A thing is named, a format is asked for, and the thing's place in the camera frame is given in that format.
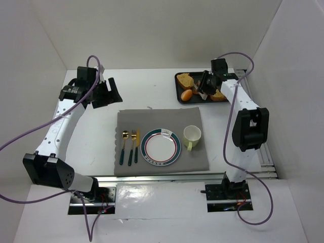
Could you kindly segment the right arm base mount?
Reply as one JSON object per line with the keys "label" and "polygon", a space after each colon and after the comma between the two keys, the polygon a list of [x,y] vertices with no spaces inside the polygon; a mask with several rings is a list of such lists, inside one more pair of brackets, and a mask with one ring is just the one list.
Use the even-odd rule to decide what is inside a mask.
{"label": "right arm base mount", "polygon": [[200,191],[207,200],[208,213],[234,212],[240,208],[241,211],[252,211],[253,203],[250,189],[246,181],[232,187],[227,182],[218,184],[206,184]]}

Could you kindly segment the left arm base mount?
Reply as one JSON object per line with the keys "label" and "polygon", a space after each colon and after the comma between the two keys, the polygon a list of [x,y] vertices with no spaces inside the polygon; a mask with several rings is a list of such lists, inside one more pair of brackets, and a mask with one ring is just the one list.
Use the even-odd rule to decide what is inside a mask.
{"label": "left arm base mount", "polygon": [[[116,202],[116,185],[108,185],[102,189],[98,196],[93,199],[85,197],[81,193],[84,199],[86,212],[88,215],[95,215],[101,212],[103,215],[115,214],[115,202]],[[83,215],[83,203],[82,200],[74,193],[70,197],[70,203],[68,206],[68,215]]]}

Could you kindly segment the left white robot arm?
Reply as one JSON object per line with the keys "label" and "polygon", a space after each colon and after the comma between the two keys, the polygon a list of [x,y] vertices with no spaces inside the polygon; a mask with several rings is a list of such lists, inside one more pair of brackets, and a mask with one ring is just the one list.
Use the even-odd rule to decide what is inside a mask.
{"label": "left white robot arm", "polygon": [[104,67],[78,67],[77,77],[60,92],[55,122],[33,154],[27,153],[23,165],[33,184],[79,191],[94,199],[105,193],[94,177],[74,171],[65,161],[67,147],[86,107],[100,108],[122,102],[113,78],[104,80]]}

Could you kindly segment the metal tongs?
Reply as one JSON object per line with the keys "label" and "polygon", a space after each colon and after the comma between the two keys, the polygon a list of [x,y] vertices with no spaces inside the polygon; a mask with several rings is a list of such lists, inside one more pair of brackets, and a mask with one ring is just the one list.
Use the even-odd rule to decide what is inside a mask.
{"label": "metal tongs", "polygon": [[207,97],[208,97],[208,95],[205,94],[203,91],[200,90],[200,88],[199,88],[199,86],[200,86],[200,81],[198,81],[197,83],[193,83],[192,88],[193,88],[194,86],[198,87],[198,90],[199,90],[199,92],[201,93],[201,95],[197,95],[197,96],[200,96],[202,100],[206,100]]}

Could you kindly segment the large bread slice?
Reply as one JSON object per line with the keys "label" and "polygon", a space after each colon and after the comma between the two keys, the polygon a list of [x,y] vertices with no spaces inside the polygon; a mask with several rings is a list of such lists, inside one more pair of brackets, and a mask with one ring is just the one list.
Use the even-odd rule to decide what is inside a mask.
{"label": "large bread slice", "polygon": [[189,73],[181,73],[176,75],[178,84],[185,90],[191,89],[194,86],[194,79]]}

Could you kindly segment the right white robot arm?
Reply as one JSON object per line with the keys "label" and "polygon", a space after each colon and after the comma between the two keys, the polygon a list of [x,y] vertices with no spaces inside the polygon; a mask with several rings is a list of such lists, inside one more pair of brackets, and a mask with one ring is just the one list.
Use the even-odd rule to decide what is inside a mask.
{"label": "right white robot arm", "polygon": [[231,133],[236,151],[225,179],[230,184],[243,183],[253,156],[267,140],[269,111],[252,101],[237,76],[228,71],[224,58],[211,61],[211,70],[202,73],[196,87],[203,99],[220,92],[231,104],[226,134]]}

